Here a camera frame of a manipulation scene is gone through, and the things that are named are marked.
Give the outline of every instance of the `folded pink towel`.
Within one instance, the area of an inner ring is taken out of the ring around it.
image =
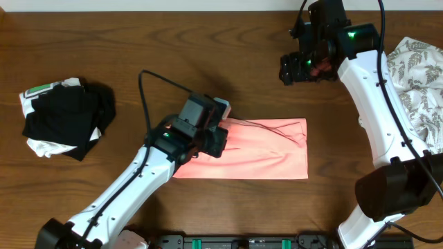
[[[200,153],[181,166],[176,178],[306,179],[306,120],[235,120],[221,158]]]

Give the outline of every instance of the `green light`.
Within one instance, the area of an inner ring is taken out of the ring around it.
[[[354,38],[355,32],[348,32],[347,35],[349,35],[349,37],[351,37],[351,38]]]

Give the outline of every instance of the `green strip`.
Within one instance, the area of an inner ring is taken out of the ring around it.
[[[192,240],[192,249],[201,249],[201,239]]]
[[[29,93],[35,93],[36,91],[40,91],[40,90],[47,89],[50,87],[51,87],[51,84],[46,84],[43,86],[36,86],[34,88],[29,89]]]
[[[288,239],[282,240],[282,249],[291,249],[291,241]]]

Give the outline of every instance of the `white wall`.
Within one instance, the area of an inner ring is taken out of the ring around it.
[[[384,0],[386,10],[443,10],[443,0]],[[298,10],[302,0],[0,0],[9,11]],[[346,10],[378,10],[377,0],[343,0]]]

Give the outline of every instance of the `brown wood surface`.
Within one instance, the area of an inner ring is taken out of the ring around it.
[[[136,85],[149,69],[230,101],[237,118],[306,118],[309,179],[177,180],[134,217],[148,230],[187,234],[293,234],[333,231],[356,205],[354,183],[373,170],[365,131],[340,82],[284,87],[280,56],[297,49],[294,12],[6,13],[0,23],[0,248],[33,248],[51,217],[65,222],[128,166],[145,135]],[[349,12],[354,24],[378,12]],[[388,12],[386,51],[405,36],[443,48],[443,12]],[[68,77],[114,89],[117,116],[82,162],[39,158],[21,135],[19,93]],[[153,123],[181,109],[186,94],[145,78]],[[400,224],[439,237],[443,205]],[[418,248],[441,248],[416,243]]]

